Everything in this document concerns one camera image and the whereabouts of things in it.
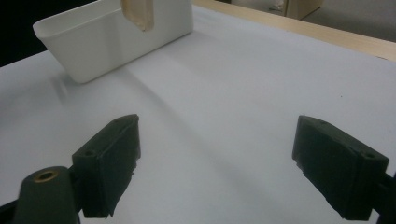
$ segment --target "white plastic bin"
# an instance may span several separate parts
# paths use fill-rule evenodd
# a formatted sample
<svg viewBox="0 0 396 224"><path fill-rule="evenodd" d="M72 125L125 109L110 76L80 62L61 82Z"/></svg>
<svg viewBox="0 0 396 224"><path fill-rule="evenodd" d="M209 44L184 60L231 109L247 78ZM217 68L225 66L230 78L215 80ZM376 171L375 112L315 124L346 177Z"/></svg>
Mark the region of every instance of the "white plastic bin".
<svg viewBox="0 0 396 224"><path fill-rule="evenodd" d="M35 35L78 83L88 82L192 31L191 0L153 0L154 26L142 32L120 0L100 0L34 24Z"/></svg>

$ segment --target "dark background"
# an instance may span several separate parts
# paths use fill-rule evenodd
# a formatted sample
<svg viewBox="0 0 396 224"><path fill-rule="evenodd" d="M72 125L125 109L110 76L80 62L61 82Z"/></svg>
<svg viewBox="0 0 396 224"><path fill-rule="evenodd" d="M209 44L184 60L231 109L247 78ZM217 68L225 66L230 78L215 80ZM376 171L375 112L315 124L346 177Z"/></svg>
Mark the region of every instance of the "dark background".
<svg viewBox="0 0 396 224"><path fill-rule="evenodd" d="M46 50L33 24L94 0L0 0L0 67Z"/></svg>

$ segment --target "white container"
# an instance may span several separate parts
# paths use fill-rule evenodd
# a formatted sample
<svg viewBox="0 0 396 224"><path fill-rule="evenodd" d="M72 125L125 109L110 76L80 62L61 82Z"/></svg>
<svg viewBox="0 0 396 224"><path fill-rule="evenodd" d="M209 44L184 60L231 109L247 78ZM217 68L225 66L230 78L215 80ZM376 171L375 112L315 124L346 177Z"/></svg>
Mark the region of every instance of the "white container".
<svg viewBox="0 0 396 224"><path fill-rule="evenodd" d="M35 35L78 83L88 82L192 31L191 0L153 0L154 25L142 32L120 0L100 0L34 24Z"/></svg>

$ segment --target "white table surface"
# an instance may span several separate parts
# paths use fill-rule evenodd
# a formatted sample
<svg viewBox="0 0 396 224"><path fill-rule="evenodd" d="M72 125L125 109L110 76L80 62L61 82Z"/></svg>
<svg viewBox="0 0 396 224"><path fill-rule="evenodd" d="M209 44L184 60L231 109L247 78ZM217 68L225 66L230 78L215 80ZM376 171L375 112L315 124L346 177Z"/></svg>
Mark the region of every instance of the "white table surface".
<svg viewBox="0 0 396 224"><path fill-rule="evenodd" d="M82 223L349 223L291 159L297 118L360 139L389 157L393 175L396 63L193 12L192 34L85 85L47 51L0 68L0 204L30 173L70 166L112 119L136 113L132 182L113 218Z"/></svg>

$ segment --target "screw hole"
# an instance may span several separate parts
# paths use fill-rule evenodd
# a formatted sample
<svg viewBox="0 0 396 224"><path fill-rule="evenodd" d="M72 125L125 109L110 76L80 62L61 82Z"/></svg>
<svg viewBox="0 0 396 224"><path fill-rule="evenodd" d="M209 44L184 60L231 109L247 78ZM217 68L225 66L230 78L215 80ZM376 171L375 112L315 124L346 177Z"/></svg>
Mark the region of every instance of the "screw hole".
<svg viewBox="0 0 396 224"><path fill-rule="evenodd" d="M43 173L40 173L35 176L35 182L36 183L47 182L55 178L56 176L58 176L58 172L56 171L44 171Z"/></svg>

